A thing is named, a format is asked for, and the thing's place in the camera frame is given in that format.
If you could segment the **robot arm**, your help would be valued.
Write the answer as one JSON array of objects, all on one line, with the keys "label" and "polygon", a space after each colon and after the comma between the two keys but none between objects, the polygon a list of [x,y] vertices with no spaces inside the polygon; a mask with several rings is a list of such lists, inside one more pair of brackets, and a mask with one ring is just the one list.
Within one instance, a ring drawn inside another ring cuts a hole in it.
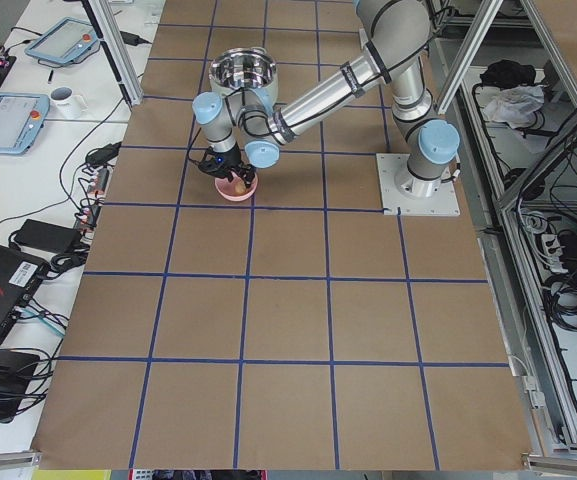
[{"label": "robot arm", "polygon": [[264,49],[230,49],[213,60],[211,89],[192,102],[208,143],[195,163],[202,173],[251,186],[258,169],[278,161],[281,146],[384,84],[392,91],[393,120],[410,149],[395,175],[396,187],[411,198],[436,192],[460,137],[438,117],[423,76],[420,55],[432,38],[430,14],[415,0],[357,1],[354,9],[367,36],[359,56],[287,105],[276,103],[277,67]]}]

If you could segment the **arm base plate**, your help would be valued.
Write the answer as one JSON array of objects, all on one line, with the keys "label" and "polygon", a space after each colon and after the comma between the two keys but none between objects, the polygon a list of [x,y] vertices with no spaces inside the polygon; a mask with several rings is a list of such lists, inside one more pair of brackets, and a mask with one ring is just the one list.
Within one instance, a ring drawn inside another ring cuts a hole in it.
[{"label": "arm base plate", "polygon": [[408,154],[376,155],[383,213],[416,217],[459,216],[450,167],[445,165],[436,179],[421,180],[408,170],[408,158]]}]

